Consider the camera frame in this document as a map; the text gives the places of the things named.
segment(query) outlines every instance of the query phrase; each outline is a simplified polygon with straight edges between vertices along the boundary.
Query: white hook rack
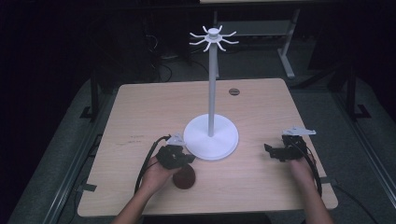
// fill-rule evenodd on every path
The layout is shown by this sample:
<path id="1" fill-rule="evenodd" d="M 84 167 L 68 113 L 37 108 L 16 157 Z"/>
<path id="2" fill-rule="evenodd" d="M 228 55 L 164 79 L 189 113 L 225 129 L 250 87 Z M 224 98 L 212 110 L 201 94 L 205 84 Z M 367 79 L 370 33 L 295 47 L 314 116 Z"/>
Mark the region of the white hook rack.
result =
<path id="1" fill-rule="evenodd" d="M 229 40 L 224 39 L 223 38 L 224 36 L 225 37 L 229 37 L 229 36 L 235 35 L 236 32 L 233 32 L 232 34 L 229 34 L 229 35 L 221 35 L 220 31 L 222 29 L 222 26 L 220 26 L 219 29 L 210 28 L 209 30 L 206 30 L 206 28 L 203 26 L 203 29 L 204 29 L 206 35 L 195 35 L 193 33 L 190 33 L 190 35 L 192 35 L 193 37 L 203 38 L 203 40 L 201 40 L 199 42 L 196 42 L 196 43 L 190 43 L 190 45 L 199 45 L 199 44 L 202 44 L 202 43 L 204 43 L 206 41 L 207 42 L 207 46 L 204 49 L 204 52 L 208 51 L 210 45 L 213 44 L 213 43 L 216 43 L 222 51 L 226 51 L 226 49 L 224 49 L 221 46 L 220 41 L 224 41 L 224 42 L 226 42 L 228 44 L 237 44 L 237 43 L 239 43 L 239 41 L 229 41 Z"/>

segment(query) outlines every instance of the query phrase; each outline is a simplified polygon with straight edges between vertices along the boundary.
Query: table leg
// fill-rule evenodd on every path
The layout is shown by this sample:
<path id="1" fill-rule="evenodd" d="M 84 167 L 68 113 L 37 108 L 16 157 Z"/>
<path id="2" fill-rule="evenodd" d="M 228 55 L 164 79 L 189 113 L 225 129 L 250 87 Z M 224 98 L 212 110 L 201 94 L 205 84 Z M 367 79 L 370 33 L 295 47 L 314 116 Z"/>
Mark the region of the table leg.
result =
<path id="1" fill-rule="evenodd" d="M 288 76 L 288 78 L 295 78 L 295 75 L 293 73 L 293 70 L 289 63 L 289 59 L 286 56 L 286 54 L 288 53 L 290 41 L 291 41 L 291 38 L 293 37 L 294 29 L 296 27 L 296 23 L 297 23 L 299 14 L 300 14 L 300 9 L 299 8 L 295 9 L 294 13 L 293 13 L 293 17 L 289 24 L 288 32 L 286 33 L 286 42 L 283 45 L 282 49 L 277 50 L 277 52 L 279 54 L 280 61 L 282 62 L 283 67 L 285 68 L 286 75 Z"/>

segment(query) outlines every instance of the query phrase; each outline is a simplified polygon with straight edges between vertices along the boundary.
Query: round white base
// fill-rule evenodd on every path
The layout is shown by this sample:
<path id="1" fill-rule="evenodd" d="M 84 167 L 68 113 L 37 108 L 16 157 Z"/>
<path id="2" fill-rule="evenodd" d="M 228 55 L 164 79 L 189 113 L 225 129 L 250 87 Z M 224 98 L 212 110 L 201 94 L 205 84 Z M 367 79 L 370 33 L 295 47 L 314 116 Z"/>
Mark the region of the round white base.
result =
<path id="1" fill-rule="evenodd" d="M 208 115 L 192 119 L 183 138 L 190 153 L 203 160 L 215 161 L 229 156 L 238 145 L 239 134 L 227 118 L 215 114 L 213 137 L 208 135 Z"/>

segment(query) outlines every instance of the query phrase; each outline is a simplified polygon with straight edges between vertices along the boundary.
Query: wooden table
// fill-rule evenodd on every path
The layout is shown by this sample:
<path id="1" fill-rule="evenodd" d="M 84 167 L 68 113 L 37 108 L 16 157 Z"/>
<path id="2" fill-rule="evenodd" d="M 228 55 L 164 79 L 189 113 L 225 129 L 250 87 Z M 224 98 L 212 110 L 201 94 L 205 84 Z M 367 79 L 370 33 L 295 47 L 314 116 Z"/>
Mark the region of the wooden table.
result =
<path id="1" fill-rule="evenodd" d="M 232 96 L 231 88 L 240 94 Z M 79 215 L 115 216 L 133 196 L 153 142 L 164 135 L 183 133 L 190 120 L 206 114 L 207 92 L 206 81 L 120 87 L 88 179 L 88 184 L 97 188 L 84 191 Z M 221 161 L 196 159 L 191 165 L 196 173 L 194 186 L 177 189 L 169 179 L 148 202 L 144 215 L 302 209 L 288 165 L 271 159 L 263 146 L 283 147 L 283 130 L 293 125 L 304 127 L 284 81 L 217 81 L 216 113 L 238 129 L 235 152 Z M 304 140 L 316 155 L 310 138 L 304 136 Z M 326 176 L 316 157 L 319 175 Z M 330 209 L 338 204 L 330 184 L 323 184 L 323 200 Z"/>

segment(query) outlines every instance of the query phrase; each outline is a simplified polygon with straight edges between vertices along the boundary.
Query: cord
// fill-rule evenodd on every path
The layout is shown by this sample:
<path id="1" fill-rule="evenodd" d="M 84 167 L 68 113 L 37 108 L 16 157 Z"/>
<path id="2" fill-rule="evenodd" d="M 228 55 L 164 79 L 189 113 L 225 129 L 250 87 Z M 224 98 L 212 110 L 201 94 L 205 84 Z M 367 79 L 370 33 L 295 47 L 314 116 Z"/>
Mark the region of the cord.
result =
<path id="1" fill-rule="evenodd" d="M 296 147 L 296 148 L 298 148 L 298 149 L 300 150 L 300 152 L 303 154 L 305 160 L 308 162 L 308 165 L 309 165 L 309 167 L 310 167 L 311 170 L 312 170 L 312 174 L 314 175 L 315 182 L 317 182 L 317 189 L 318 189 L 319 196 L 321 197 L 321 196 L 322 196 L 322 186 L 321 186 L 321 181 L 320 181 L 320 177 L 319 177 L 319 173 L 318 173 L 318 168 L 317 168 L 317 166 L 311 161 L 311 159 L 309 159 L 307 153 L 305 153 L 302 149 L 300 149 L 300 148 L 299 148 L 297 145 L 295 145 L 292 141 L 290 141 L 290 142 L 291 142 L 291 144 L 292 144 L 294 147 Z M 306 149 L 309 150 L 309 152 L 311 153 L 312 159 L 315 160 L 315 157 L 314 157 L 314 155 L 312 154 L 311 149 L 309 149 L 309 147 L 307 147 Z"/>
<path id="2" fill-rule="evenodd" d="M 160 80 L 160 82 L 168 82 L 168 81 L 172 78 L 172 75 L 173 75 L 172 69 L 171 69 L 169 66 L 166 66 L 165 64 L 162 64 L 162 63 L 160 64 L 160 66 L 162 66 L 162 67 L 168 69 L 170 75 L 169 75 L 169 78 L 168 78 L 168 79 L 166 79 L 165 81 L 163 81 L 163 78 L 161 77 L 161 73 L 159 72 L 158 79 Z"/>
<path id="3" fill-rule="evenodd" d="M 198 63 L 198 62 L 196 62 L 196 61 L 194 61 L 194 60 L 190 60 L 190 61 L 191 61 L 192 63 L 196 63 L 196 64 L 200 65 L 201 67 L 203 67 L 203 68 L 205 69 L 205 71 L 209 74 L 209 71 L 207 71 L 206 67 L 205 67 L 203 64 Z"/>
<path id="4" fill-rule="evenodd" d="M 361 207 L 361 209 L 363 209 L 363 211 L 370 217 L 370 219 L 375 223 L 378 224 L 378 221 L 375 220 L 375 218 L 373 217 L 373 215 L 369 212 L 369 210 L 361 203 L 359 202 L 358 199 L 356 199 L 352 194 L 350 194 L 349 192 L 347 192 L 346 190 L 342 189 L 341 187 L 339 187 L 338 185 L 332 185 L 333 187 L 335 187 L 336 189 L 340 190 L 341 192 L 345 193 L 346 196 L 348 196 L 352 201 L 354 201 L 355 203 L 358 204 L 358 206 Z"/>
<path id="5" fill-rule="evenodd" d="M 154 47 L 152 47 L 152 49 L 149 49 L 150 52 L 154 52 L 154 50 L 157 48 L 158 43 L 159 43 L 157 37 L 155 37 L 155 35 L 146 35 L 146 37 L 151 37 L 155 40 Z"/>
<path id="6" fill-rule="evenodd" d="M 88 180 L 88 177 L 85 177 L 84 179 L 81 180 L 81 182 L 79 182 L 78 186 L 81 186 L 82 183 L 84 183 L 85 181 Z M 70 220 L 67 223 L 72 223 L 74 217 L 76 216 L 76 209 L 77 209 L 77 196 L 78 196 L 78 191 L 75 190 L 76 194 L 74 196 L 74 201 L 73 201 L 73 216 L 70 218 Z"/>
<path id="7" fill-rule="evenodd" d="M 149 164 L 149 159 L 151 158 L 151 155 L 154 152 L 155 148 L 158 146 L 158 143 L 161 142 L 161 140 L 168 140 L 170 137 L 171 137 L 170 135 L 161 137 L 152 144 L 152 147 L 149 150 L 148 155 L 145 158 L 145 161 L 143 162 L 142 168 L 140 169 L 139 176 L 136 179 L 136 184 L 134 186 L 134 193 L 137 193 L 137 191 L 139 190 L 140 182 L 142 181 L 143 174 L 149 168 L 149 167 L 146 168 Z"/>

